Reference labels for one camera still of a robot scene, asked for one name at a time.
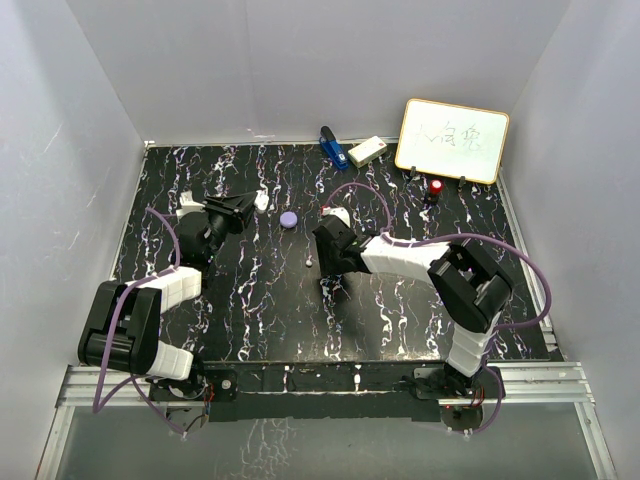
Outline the purple earbud charging case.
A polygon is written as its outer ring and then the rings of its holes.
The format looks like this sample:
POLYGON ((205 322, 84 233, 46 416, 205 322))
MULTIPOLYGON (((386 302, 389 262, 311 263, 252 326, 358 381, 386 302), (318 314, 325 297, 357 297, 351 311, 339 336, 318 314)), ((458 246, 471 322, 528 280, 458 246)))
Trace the purple earbud charging case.
POLYGON ((298 223, 298 216, 295 212, 285 211, 280 215, 279 223, 285 229, 293 229, 298 223))

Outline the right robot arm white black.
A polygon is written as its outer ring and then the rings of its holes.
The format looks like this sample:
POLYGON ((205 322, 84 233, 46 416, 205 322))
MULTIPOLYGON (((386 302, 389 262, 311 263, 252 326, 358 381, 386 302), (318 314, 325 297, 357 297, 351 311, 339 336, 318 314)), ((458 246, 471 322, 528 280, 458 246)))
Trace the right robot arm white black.
POLYGON ((393 274, 431 284, 454 323, 452 345, 433 383, 447 395, 466 397, 482 382, 481 368, 494 328, 514 283, 480 241, 408 241, 356 234, 335 215, 313 230, 321 274, 393 274))

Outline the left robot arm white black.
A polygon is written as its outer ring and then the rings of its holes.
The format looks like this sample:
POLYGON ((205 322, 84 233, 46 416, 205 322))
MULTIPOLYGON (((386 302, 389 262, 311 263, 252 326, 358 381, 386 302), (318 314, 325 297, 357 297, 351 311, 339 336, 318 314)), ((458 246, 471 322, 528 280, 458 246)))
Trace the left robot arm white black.
POLYGON ((195 354, 159 338, 164 313, 195 300, 209 286, 215 257, 229 235, 242 233, 256 213, 266 212, 269 195, 257 190, 226 197, 207 196, 198 202, 192 193, 180 195, 179 208, 169 217, 148 207, 146 212, 166 227, 173 245, 170 265, 129 282, 102 282, 92 302, 78 345, 79 361, 99 368, 94 407, 102 395, 106 371, 171 383, 186 399, 200 396, 207 376, 194 365, 195 354))

